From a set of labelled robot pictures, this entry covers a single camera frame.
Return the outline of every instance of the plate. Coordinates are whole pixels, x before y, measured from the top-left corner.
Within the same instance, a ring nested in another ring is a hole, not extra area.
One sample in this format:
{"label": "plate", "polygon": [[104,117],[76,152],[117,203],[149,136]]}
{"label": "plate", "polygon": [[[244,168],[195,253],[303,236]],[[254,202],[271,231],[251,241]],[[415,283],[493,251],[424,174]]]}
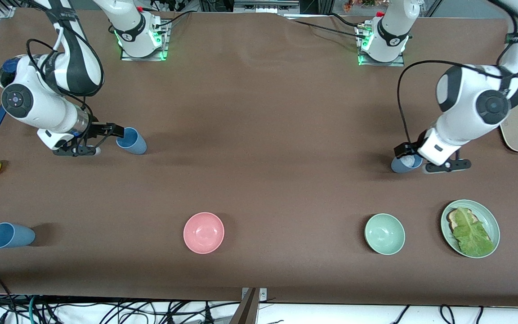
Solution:
{"label": "plate", "polygon": [[[453,232],[451,231],[451,226],[449,223],[449,220],[447,219],[447,216],[450,212],[452,212],[454,209],[457,209],[459,207],[465,207],[471,209],[473,211],[473,215],[477,216],[479,221],[483,223],[483,227],[485,228],[485,231],[489,235],[489,238],[491,238],[491,242],[493,242],[493,245],[495,245],[495,248],[493,251],[491,251],[486,256],[468,256],[467,254],[461,252],[461,249],[459,248],[459,242],[455,239],[453,236]],[[481,205],[480,203],[472,200],[456,200],[450,203],[447,207],[445,207],[445,210],[442,211],[441,215],[441,231],[442,236],[445,238],[446,242],[453,248],[453,250],[457,251],[461,256],[465,256],[467,258],[473,258],[473,259],[481,259],[490,256],[497,250],[497,247],[499,246],[499,241],[501,239],[501,232],[499,231],[499,224],[497,224],[497,220],[495,219],[495,216],[487,209],[487,207]]]}
{"label": "plate", "polygon": [[189,250],[198,254],[208,254],[221,245],[225,229],[223,222],[212,213],[191,216],[183,228],[183,240]]}
{"label": "plate", "polygon": [[405,229],[394,216],[377,214],[365,225],[365,240],[375,252],[392,256],[405,244]]}

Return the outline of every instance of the cup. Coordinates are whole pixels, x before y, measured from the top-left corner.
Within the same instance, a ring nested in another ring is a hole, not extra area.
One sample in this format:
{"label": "cup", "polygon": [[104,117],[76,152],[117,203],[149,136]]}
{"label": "cup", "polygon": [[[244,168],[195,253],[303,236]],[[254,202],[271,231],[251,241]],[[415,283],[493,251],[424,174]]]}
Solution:
{"label": "cup", "polygon": [[22,225],[0,223],[0,248],[17,248],[35,240],[35,232]]}
{"label": "cup", "polygon": [[147,150],[145,139],[133,127],[125,127],[123,138],[117,138],[117,145],[131,154],[144,154]]}
{"label": "cup", "polygon": [[393,162],[391,162],[391,170],[398,174],[404,174],[419,168],[421,164],[423,164],[423,158],[419,155],[406,155],[401,156],[401,158],[393,158]]}

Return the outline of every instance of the green plate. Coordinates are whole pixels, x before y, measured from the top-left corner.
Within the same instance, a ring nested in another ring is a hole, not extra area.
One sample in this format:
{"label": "green plate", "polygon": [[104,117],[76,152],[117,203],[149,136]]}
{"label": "green plate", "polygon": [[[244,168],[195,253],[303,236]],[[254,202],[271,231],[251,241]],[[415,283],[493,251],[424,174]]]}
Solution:
{"label": "green plate", "polygon": [[405,230],[401,222],[389,214],[377,214],[365,226],[365,240],[377,253],[391,256],[403,248]]}
{"label": "green plate", "polygon": [[[455,239],[453,236],[453,232],[451,231],[451,225],[449,223],[449,220],[447,219],[447,216],[450,212],[452,212],[454,209],[457,209],[459,207],[465,207],[469,208],[473,211],[473,215],[477,216],[479,221],[483,223],[483,227],[485,228],[485,231],[489,235],[489,238],[491,238],[491,242],[493,242],[493,245],[495,245],[495,248],[493,251],[491,251],[486,256],[468,256],[467,254],[461,252],[459,248],[459,242]],[[450,203],[444,211],[442,211],[441,215],[441,231],[442,235],[447,241],[447,243],[453,248],[453,250],[457,251],[462,256],[473,258],[473,259],[481,259],[490,256],[497,250],[497,246],[499,246],[499,240],[501,239],[501,233],[499,231],[499,224],[497,224],[497,220],[495,219],[495,216],[491,214],[491,211],[487,209],[485,206],[481,205],[480,203],[472,200],[456,200]]]}

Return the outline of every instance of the plastic cup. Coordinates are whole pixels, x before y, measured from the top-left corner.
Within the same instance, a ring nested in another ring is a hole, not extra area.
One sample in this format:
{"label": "plastic cup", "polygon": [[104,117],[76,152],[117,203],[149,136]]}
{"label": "plastic cup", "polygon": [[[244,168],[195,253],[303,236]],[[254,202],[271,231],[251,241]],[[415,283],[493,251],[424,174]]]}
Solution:
{"label": "plastic cup", "polygon": [[147,150],[145,139],[133,127],[125,127],[123,138],[117,138],[117,145],[131,154],[144,154]]}
{"label": "plastic cup", "polygon": [[0,223],[0,248],[18,248],[35,240],[35,232],[22,225]]}
{"label": "plastic cup", "polygon": [[419,168],[421,164],[423,164],[423,158],[419,155],[406,155],[401,158],[393,158],[391,170],[398,174],[404,174]]}

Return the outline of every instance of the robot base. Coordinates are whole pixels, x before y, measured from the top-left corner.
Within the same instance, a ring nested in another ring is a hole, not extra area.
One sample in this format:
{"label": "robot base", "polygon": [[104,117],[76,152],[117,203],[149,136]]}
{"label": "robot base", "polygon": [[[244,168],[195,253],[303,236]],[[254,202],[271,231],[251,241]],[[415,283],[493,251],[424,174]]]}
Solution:
{"label": "robot base", "polygon": [[380,62],[372,59],[369,54],[365,53],[362,50],[363,43],[368,41],[372,35],[370,35],[369,24],[371,21],[367,20],[365,24],[359,24],[355,27],[355,35],[364,35],[366,38],[357,38],[357,52],[358,52],[358,60],[359,65],[373,65],[373,66],[396,66],[398,68],[405,66],[405,61],[403,60],[403,54],[399,54],[399,56],[391,62]]}
{"label": "robot base", "polygon": [[[161,23],[168,23],[170,20],[161,20]],[[165,61],[167,59],[167,52],[169,51],[169,41],[171,39],[171,25],[167,24],[165,26],[162,26],[160,28],[161,35],[154,36],[155,38],[160,37],[161,38],[161,46],[160,48],[156,49],[151,53],[150,55],[142,58],[132,57],[131,55],[127,54],[121,45],[121,60],[122,61],[144,61],[144,62],[159,62],[159,61]]]}

